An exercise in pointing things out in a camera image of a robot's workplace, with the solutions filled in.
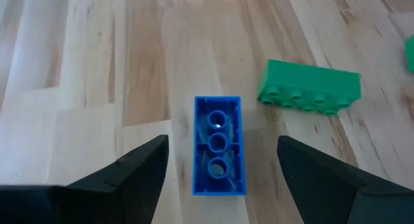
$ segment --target wooden floor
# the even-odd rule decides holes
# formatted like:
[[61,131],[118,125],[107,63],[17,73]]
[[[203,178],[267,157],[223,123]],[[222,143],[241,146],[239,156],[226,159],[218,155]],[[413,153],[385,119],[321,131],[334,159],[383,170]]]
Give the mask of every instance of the wooden floor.
[[[0,0],[0,183],[67,185],[167,133],[153,223],[302,223],[283,134],[414,189],[414,76],[389,18],[409,11],[414,0]],[[268,58],[359,72],[363,97],[331,118],[264,107]],[[196,95],[242,97],[245,197],[191,195]]]

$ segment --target lego brick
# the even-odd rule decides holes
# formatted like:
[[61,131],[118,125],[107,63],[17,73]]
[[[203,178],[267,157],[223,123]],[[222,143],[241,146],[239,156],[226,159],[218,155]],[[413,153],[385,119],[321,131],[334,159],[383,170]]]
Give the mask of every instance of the lego brick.
[[414,35],[405,40],[408,70],[414,73]]
[[240,97],[195,97],[193,195],[245,194]]
[[337,115],[360,97],[358,73],[269,60],[257,99],[285,109]]

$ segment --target green lego brick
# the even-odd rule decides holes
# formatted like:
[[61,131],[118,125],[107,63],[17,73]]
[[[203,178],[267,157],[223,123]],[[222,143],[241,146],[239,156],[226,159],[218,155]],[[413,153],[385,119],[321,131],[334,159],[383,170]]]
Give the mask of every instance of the green lego brick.
[[405,41],[408,70],[414,73],[414,35]]
[[257,99],[268,105],[337,115],[361,98],[360,75],[347,71],[269,60]]

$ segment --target wood grain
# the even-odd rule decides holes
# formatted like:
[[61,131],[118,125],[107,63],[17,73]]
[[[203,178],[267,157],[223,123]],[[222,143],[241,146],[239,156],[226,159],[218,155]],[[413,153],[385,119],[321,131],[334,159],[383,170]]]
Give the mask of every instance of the wood grain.
[[[302,223],[276,155],[290,135],[414,189],[413,4],[0,0],[0,183],[67,185],[168,134],[153,223]],[[269,58],[358,72],[362,98],[330,118],[262,106]],[[244,197],[191,195],[197,95],[242,98]]]

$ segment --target blue lego brick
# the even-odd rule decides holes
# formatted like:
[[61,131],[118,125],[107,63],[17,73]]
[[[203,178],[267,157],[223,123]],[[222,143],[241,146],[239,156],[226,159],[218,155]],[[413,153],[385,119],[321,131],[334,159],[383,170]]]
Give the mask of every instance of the blue lego brick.
[[193,195],[245,194],[240,97],[195,97]]

